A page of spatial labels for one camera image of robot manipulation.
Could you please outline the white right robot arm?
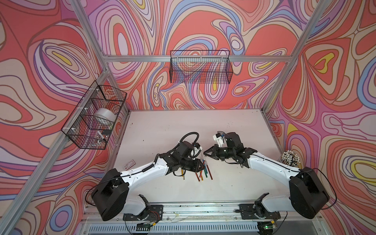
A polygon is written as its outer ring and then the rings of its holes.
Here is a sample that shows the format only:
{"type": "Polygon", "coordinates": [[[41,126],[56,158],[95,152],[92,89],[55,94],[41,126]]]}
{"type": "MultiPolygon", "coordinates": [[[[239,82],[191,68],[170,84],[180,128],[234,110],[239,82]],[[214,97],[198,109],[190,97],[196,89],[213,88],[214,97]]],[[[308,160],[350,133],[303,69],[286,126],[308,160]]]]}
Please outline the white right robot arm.
{"type": "Polygon", "coordinates": [[[330,196],[314,169],[299,169],[270,159],[245,147],[235,132],[217,133],[213,139],[216,144],[206,150],[204,156],[221,161],[233,159],[235,164],[262,172],[288,188],[285,195],[264,193],[260,196],[251,209],[256,217],[264,219],[270,213],[286,211],[313,219],[328,203],[330,196]]]}

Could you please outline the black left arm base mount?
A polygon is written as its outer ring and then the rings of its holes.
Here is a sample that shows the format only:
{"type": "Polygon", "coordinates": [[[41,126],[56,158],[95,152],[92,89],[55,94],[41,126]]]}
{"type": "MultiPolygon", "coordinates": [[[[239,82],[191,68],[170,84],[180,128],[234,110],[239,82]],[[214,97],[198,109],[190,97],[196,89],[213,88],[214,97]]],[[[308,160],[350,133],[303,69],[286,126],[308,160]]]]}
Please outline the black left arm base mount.
{"type": "Polygon", "coordinates": [[[145,196],[139,194],[126,200],[123,212],[123,221],[151,221],[158,222],[163,218],[164,206],[150,204],[145,196]]]}

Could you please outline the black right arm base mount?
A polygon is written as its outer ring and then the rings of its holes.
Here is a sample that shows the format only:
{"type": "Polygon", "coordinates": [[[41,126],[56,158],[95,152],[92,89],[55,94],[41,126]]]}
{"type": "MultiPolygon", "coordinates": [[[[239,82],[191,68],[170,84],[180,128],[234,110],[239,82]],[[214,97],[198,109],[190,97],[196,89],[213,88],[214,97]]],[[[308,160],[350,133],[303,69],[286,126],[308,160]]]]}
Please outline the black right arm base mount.
{"type": "Polygon", "coordinates": [[[278,220],[281,215],[278,211],[269,212],[263,206],[262,200],[269,195],[269,193],[262,194],[253,203],[239,204],[239,208],[235,209],[234,212],[240,213],[243,220],[278,220]]]}

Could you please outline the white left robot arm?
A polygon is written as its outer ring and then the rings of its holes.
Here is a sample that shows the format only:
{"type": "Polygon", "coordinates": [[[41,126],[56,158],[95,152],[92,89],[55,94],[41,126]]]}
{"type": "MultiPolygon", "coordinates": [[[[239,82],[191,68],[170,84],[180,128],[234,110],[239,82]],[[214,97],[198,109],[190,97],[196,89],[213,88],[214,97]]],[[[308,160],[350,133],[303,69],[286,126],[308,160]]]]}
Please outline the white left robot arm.
{"type": "Polygon", "coordinates": [[[103,221],[117,216],[121,211],[146,217],[148,201],[143,195],[128,194],[139,186],[182,169],[198,173],[205,166],[198,159],[202,147],[198,143],[180,142],[172,150],[157,154],[154,161],[136,169],[119,172],[115,168],[108,171],[100,183],[93,188],[91,198],[103,221]]]}

